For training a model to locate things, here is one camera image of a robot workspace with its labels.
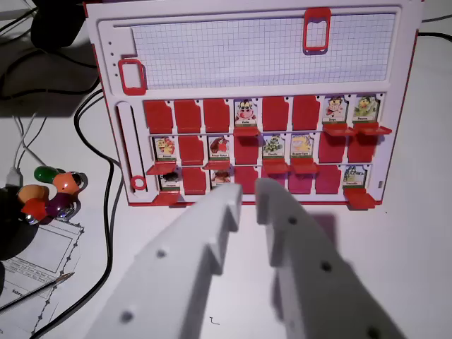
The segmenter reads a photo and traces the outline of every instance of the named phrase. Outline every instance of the grid paper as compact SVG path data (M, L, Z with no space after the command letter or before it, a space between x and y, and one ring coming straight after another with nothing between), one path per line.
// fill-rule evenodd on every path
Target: grid paper
M133 26L149 89L382 81L395 14L331 17L326 53L303 52L303 18ZM308 24L307 46L326 23Z

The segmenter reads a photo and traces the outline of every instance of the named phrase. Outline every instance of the white plastic frame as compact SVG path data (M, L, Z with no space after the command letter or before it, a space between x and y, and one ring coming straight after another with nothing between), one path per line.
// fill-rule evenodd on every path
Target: white plastic frame
M241 88L206 88L206 89L177 89L177 90L147 90L142 96L127 96L122 91L118 77L117 63L124 57L135 55L132 25L150 23L175 23L187 21L240 19L240 18L268 18L284 16L303 16L305 9L310 7L329 7L334 15L344 13L395 13L395 26L389 55L387 77L384 81L355 82L355 83L317 83L309 85L272 85L261 87ZM198 0L186 2L183 0L137 1L111 4L87 4L87 24L91 42L94 44L97 61L102 75L102 84L108 107L116 107L120 102L127 102L133 108L136 121L136 134L141 148L142 166L146 171L153 163L153 149L149 143L149 131L145 121L144 100L173 100L204 98L239 98L264 96L320 95L331 94L356 95L360 93L383 93L384 102L380 104L377 121L390 129L393 133L380 137L380 144L376 148L372 169L367 177L367 191L372 197L380 201L383 197L386 176L391 160L396 131L403 104L405 86L408 81L408 71L413 53L413 46L418 27L422 19L422 0L306 0L300 8L298 0L231 0L209 1ZM158 194L155 178L145 176L148 190L137 194L130 185L132 175L127 172L126 151L120 139L121 124L118 116L110 111L112 128L117 143L119 160L122 163L126 178L126 191L129 203L150 203ZM351 124L351 114L347 115L347 122ZM347 149L344 153L346 162ZM322 195L294 195L299 201L337 202L346 201L343 190L338 194ZM194 202L202 196L185 196L184 201ZM244 195L244 201L254 201L254 195Z

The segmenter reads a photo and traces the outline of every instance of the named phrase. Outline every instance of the cartoon character picture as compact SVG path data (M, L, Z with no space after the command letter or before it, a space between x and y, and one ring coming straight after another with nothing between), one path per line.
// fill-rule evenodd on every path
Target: cartoon character picture
M348 103L343 97L330 97L326 99L324 123L343 122L347 114Z
M209 138L210 158L221 157L223 159L229 158L229 140L224 136L219 138Z
M162 191L179 191L180 190L180 177L177 172L170 172L164 175L160 175L160 186Z
M314 140L308 134L293 134L290 157L312 157Z
M364 187L367 171L363 166L347 166L344 173L343 186Z
M244 126L257 125L256 112L252 99L243 99L235 102L235 124Z
M231 182L231 174L228 171L211 171L210 182L212 188Z
M266 158L284 157L285 141L281 136L264 136L262 156Z
M353 121L375 121L379 111L379 102L374 96L358 97L353 111Z
M155 139L155 152L158 160L175 160L174 151L176 145L167 136Z

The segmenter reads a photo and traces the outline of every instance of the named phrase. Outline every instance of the character card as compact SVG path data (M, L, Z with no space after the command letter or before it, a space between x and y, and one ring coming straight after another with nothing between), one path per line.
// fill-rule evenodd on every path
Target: character card
M314 138L309 134L292 134L290 157L312 157Z
M176 160L176 144L174 136L161 136L154 138L155 160L173 161Z
M281 136L263 136L262 158L278 159L284 158L285 140Z
M334 124L338 122L345 122L348 109L348 101L343 95L325 98L323 111L323 124Z
M257 126L257 105L251 98L234 101L236 126Z
M182 176L178 169L174 172L159 175L160 189L162 191L180 191Z
M223 184L227 184L228 182L231 182L231 172L230 171L210 171L210 186L212 189L215 187L219 187Z
M362 165L349 165L345 169L343 187L364 187L367 170Z
M353 122L373 122L379 113L380 102L375 95L357 97L357 105L353 110Z
M224 136L209 136L209 159L229 160L230 142Z

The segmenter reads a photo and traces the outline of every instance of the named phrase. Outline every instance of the white table surface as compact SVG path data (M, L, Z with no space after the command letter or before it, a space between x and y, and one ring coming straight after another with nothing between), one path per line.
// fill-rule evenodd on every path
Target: white table surface
M449 13L450 1L426 2L425 18ZM423 24L421 31L428 30L452 34L452 20ZM85 39L85 34L83 29L79 39ZM451 43L418 38L383 205L369 211L306 206L334 226L338 251L411 339L449 339L452 333L451 60ZM40 107L53 99L42 97ZM31 147L48 165L84 172L90 180L80 195L83 207L73 219L85 226L80 241L83 254L76 274L64 283L66 292L56 314L95 284L106 263L102 200L108 165L82 144L70 113L49 118ZM41 121L42 117L36 119L30 135ZM116 156L103 101L85 114L81 128L93 145ZM19 141L10 118L0 117L0 141L0 185L4 186ZM26 184L36 183L32 175L36 166L26 155L21 165ZM112 199L118 183L116 171ZM183 208L128 207L122 192L109 280L88 304L45 338L82 338L133 256L183 212ZM253 206L243 206L239 227L238 233L230 235L224 274L213 279L201 338L285 338L285 329L270 306L273 271L268 265L264 228L256 224ZM210 316L220 325L211 324Z

